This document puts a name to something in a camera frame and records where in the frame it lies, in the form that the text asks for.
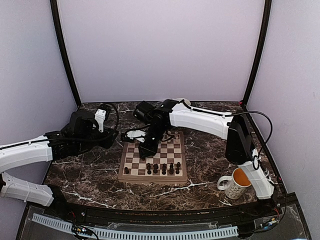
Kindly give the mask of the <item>wooden chess board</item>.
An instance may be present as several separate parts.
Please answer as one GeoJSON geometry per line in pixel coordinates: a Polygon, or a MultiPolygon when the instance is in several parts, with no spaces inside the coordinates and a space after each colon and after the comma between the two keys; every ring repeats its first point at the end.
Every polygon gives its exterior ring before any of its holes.
{"type": "Polygon", "coordinates": [[[126,142],[121,155],[117,179],[124,183],[154,183],[181,185],[188,180],[184,134],[174,133],[174,138],[160,142],[157,153],[141,159],[139,142],[126,142]]]}

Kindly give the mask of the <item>dark tall piece back row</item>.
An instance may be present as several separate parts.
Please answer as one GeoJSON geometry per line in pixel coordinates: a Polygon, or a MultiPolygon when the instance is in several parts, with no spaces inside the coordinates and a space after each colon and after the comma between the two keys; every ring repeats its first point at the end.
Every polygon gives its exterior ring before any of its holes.
{"type": "Polygon", "coordinates": [[[171,163],[170,166],[169,166],[169,171],[168,171],[168,173],[169,173],[170,175],[173,175],[174,172],[175,172],[175,165],[174,165],[173,163],[171,163]]]}

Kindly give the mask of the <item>dark rook corner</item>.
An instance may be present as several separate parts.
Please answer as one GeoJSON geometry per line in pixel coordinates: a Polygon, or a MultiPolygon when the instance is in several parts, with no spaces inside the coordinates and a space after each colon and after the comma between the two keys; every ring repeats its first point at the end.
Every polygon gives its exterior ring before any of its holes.
{"type": "Polygon", "coordinates": [[[124,168],[124,173],[128,175],[130,173],[130,170],[127,167],[125,167],[124,168]]]}

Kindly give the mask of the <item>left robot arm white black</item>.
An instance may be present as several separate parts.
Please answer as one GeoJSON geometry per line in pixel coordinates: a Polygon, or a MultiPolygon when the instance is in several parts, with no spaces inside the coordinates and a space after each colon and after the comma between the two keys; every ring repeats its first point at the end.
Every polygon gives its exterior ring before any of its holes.
{"type": "Polygon", "coordinates": [[[60,189],[55,186],[41,185],[14,177],[9,170],[36,163],[47,163],[77,157],[94,147],[108,149],[113,145],[118,130],[104,126],[108,115],[76,111],[71,114],[69,123],[61,130],[47,132],[39,137],[0,147],[0,195],[32,202],[45,207],[60,218],[71,213],[60,189]]]}

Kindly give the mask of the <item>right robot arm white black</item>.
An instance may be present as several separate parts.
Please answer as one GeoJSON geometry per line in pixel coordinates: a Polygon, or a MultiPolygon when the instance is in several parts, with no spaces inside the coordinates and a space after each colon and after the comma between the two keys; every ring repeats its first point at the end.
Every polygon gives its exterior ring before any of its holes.
{"type": "Polygon", "coordinates": [[[268,171],[262,166],[261,153],[253,143],[245,112],[218,112],[191,106],[184,98],[166,99],[159,106],[142,101],[133,116],[145,123],[147,131],[129,130],[125,136],[138,140],[141,159],[154,156],[165,133],[173,127],[188,128],[226,140],[226,159],[240,167],[251,182],[259,200],[255,213],[266,217],[275,208],[275,192],[268,171]]]}

